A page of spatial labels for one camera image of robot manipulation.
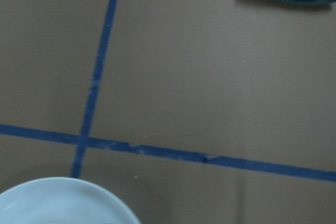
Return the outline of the light green plate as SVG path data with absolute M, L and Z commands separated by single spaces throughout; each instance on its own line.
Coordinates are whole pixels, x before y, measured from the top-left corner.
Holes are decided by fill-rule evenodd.
M 1 193 L 1 223 L 140 223 L 116 195 L 65 177 L 31 180 Z

